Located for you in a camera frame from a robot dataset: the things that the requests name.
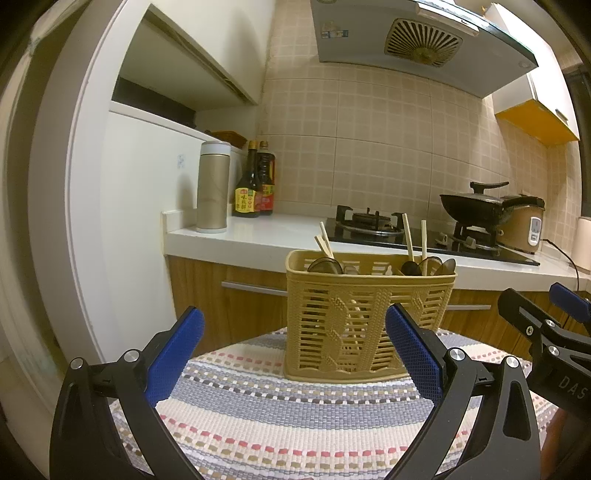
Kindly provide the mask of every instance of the wooden cabinet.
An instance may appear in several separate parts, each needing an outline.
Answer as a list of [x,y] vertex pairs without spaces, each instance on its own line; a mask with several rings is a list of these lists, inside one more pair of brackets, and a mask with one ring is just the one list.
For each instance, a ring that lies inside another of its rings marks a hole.
[[[500,291],[454,290],[451,308],[465,306],[467,310],[448,310],[441,328],[495,346],[521,358],[531,359],[530,343],[513,325],[500,317],[496,306]],[[550,303],[547,292],[524,292],[523,295],[572,332],[587,335],[585,328],[565,312]],[[476,310],[490,306],[488,310]]]
[[189,306],[205,316],[196,355],[287,325],[285,274],[168,257],[177,316]]
[[[168,257],[177,316],[189,306],[205,315],[196,355],[287,326],[286,276],[282,273]],[[500,291],[454,290],[441,328],[530,359],[530,343],[500,317]],[[547,292],[524,296],[572,332],[585,328],[553,306]]]
[[578,140],[573,102],[552,48],[501,5],[492,4],[485,17],[528,47],[539,65],[492,94],[495,115],[548,146]]

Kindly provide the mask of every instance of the gas stove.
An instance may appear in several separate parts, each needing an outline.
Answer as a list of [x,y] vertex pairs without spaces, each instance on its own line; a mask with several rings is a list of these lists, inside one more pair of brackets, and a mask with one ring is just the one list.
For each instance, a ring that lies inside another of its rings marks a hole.
[[[339,205],[336,217],[327,219],[326,232],[331,242],[406,249],[402,213],[385,216],[367,209],[366,213],[348,214],[352,210],[350,207]],[[413,247],[420,251],[421,230],[411,228],[411,236]],[[427,252],[434,255],[457,255],[533,266],[540,264],[498,245],[494,233],[470,229],[463,225],[456,225],[453,235],[428,231]]]

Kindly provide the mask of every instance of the striped tablecloth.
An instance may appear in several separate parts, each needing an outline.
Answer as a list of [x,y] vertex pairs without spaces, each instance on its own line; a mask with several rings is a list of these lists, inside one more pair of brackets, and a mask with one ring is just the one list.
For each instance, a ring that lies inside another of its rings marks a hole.
[[[448,347],[500,362],[488,345],[440,330]],[[410,378],[352,385],[292,382],[283,376],[284,330],[189,361],[157,410],[182,450],[207,479],[333,480],[385,477],[407,450],[433,403]],[[528,373],[531,365],[522,361]],[[556,407],[532,394],[540,428]],[[478,411],[473,398],[441,466],[453,466]],[[150,471],[119,406],[111,406],[135,466]]]

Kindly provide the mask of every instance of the soy sauce bottle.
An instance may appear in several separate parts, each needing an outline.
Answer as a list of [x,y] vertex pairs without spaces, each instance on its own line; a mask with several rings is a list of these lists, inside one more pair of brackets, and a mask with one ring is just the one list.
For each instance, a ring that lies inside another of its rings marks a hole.
[[261,214],[262,186],[256,161],[256,141],[248,143],[246,170],[234,189],[234,208],[237,217],[256,218]]
[[261,141],[261,148],[256,155],[258,174],[262,185],[261,215],[273,213],[275,200],[275,155],[269,151],[269,143]]

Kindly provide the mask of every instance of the white countertop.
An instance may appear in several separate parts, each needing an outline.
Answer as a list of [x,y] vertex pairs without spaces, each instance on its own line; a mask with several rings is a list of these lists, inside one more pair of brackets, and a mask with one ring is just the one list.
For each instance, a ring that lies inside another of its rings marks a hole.
[[[275,272],[285,271],[285,258],[291,250],[318,250],[314,236],[319,234],[319,222],[324,217],[275,213],[257,219],[228,218],[224,233],[199,233],[193,228],[181,228],[164,235],[164,253],[237,267]],[[392,248],[372,247],[331,242],[335,252],[371,252],[392,254]],[[451,258],[439,255],[442,260]],[[455,256],[457,280],[461,290],[547,291],[555,282],[576,288],[576,273],[572,266],[546,253],[529,255],[540,262],[539,267],[500,261]],[[589,276],[580,273],[580,289],[591,287]]]

